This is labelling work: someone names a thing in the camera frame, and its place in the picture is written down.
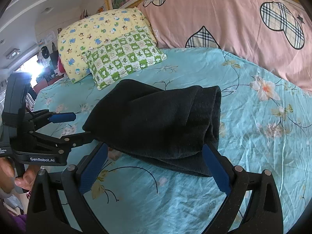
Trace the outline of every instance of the teal fabric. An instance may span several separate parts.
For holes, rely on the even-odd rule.
[[[247,171],[272,171],[286,233],[304,211],[312,193],[310,95],[220,49],[170,49],[164,53],[167,60],[124,78],[166,90],[219,85],[222,103],[218,150],[233,165],[239,164]],[[75,112],[77,119],[49,124],[41,132],[55,137],[82,132],[92,108],[115,86],[114,83],[98,91],[89,75],[76,84],[62,79],[43,89],[35,110]],[[95,145],[93,142],[73,149],[68,164],[77,164]],[[87,192],[85,198],[111,234],[201,233],[225,198],[212,178],[168,171],[114,150],[109,157],[92,192]],[[63,169],[54,167],[51,171]],[[242,213],[249,197],[247,192]],[[63,194],[61,199],[66,203]],[[69,207],[64,209],[71,225],[79,229]],[[238,214],[232,228],[240,220]]]

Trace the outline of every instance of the ceiling light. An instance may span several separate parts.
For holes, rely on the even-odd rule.
[[[47,7],[47,8],[45,8],[45,9],[43,10],[43,12],[41,12],[41,13],[48,14],[48,13],[51,12],[51,10],[53,10],[53,9],[54,9],[54,7]]]
[[[14,48],[7,56],[6,58],[8,60],[12,60],[13,58],[15,58],[16,56],[18,56],[21,53],[21,51],[19,49]]]

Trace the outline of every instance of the folded black cloth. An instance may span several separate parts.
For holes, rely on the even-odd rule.
[[[121,80],[92,110],[83,130],[109,147],[170,170],[211,176],[202,146],[219,141],[218,86],[161,90]]]

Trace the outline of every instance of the green square pattern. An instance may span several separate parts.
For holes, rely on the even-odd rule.
[[[97,89],[101,90],[124,76],[165,60],[167,56],[155,46],[148,28],[143,27],[83,52],[82,58],[89,66]]]

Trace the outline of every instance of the bright window light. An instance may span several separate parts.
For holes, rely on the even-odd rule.
[[[34,87],[37,84],[36,78],[43,70],[43,65],[37,63],[38,57],[37,55],[31,57],[28,61],[26,61],[21,67],[20,71],[28,72],[32,74],[32,80],[30,82],[31,86]]]

